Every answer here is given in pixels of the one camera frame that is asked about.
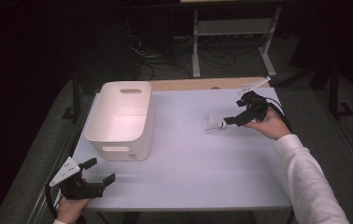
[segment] person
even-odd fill
[[[244,127],[275,140],[274,148],[287,176],[292,207],[298,223],[349,223],[318,162],[298,136],[289,131],[273,108],[268,107],[263,121],[251,121]],[[76,220],[78,211],[84,208],[85,202],[74,204],[62,201],[58,214],[60,218],[70,219],[59,220]]]

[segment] gray floor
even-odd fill
[[[257,52],[261,38],[244,37],[238,39],[238,45],[223,46],[234,49],[226,58],[213,58],[213,61],[203,60],[210,57],[209,52],[225,55],[225,51],[217,51],[217,45],[207,45],[202,40],[200,61],[202,78],[211,77],[266,77],[266,70]],[[298,42],[297,38],[276,38],[269,51],[269,56],[277,71],[277,77],[271,84],[284,80],[301,69],[289,66],[290,57]],[[163,59],[146,60],[149,66],[142,65],[141,79],[183,79],[191,76],[191,55],[189,53],[178,57],[175,65],[164,65]],[[289,121],[303,143],[311,149],[312,154],[322,166],[325,175],[334,190],[336,198],[346,211],[347,217],[353,223],[353,117],[342,117],[336,120],[327,109],[328,87],[323,91],[312,91],[308,83],[310,74],[287,88],[276,89],[281,104],[289,116]],[[348,103],[353,109],[353,85],[341,77],[341,102]],[[71,84],[65,86],[54,102],[42,129],[11,187],[4,204],[0,209],[0,223],[52,223],[52,217],[46,205],[43,204],[43,186],[49,178],[51,170],[60,163],[60,154],[71,147],[73,135],[78,134],[79,123],[70,119],[62,119],[67,107],[72,106]],[[258,223],[285,223],[289,211],[255,211]],[[123,213],[102,213],[109,223],[121,223]],[[86,211],[84,216],[89,223],[105,223],[94,212]]]

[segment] dark background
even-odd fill
[[[293,65],[305,68],[330,52],[340,73],[353,82],[353,1],[325,2],[315,8],[283,8],[276,35],[302,36]],[[171,54],[169,37],[191,30],[192,19],[186,15],[136,14],[134,26],[128,28],[142,35],[148,46]],[[106,81],[137,79],[126,17],[65,11],[51,1],[0,0],[0,204],[54,99],[73,75],[87,94]]]

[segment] white table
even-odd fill
[[[98,163],[83,171],[88,182],[116,173],[96,211],[255,210],[291,207],[285,175],[272,149],[273,140],[256,131],[229,126],[204,131],[206,113],[221,118],[244,108],[237,89],[153,91],[155,122],[149,156],[144,161],[105,161],[80,136],[76,162]],[[274,89],[256,93],[276,98]]]

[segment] cable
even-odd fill
[[[106,218],[100,212],[96,212],[96,214],[105,222],[105,224],[109,224],[109,222],[106,220]]]

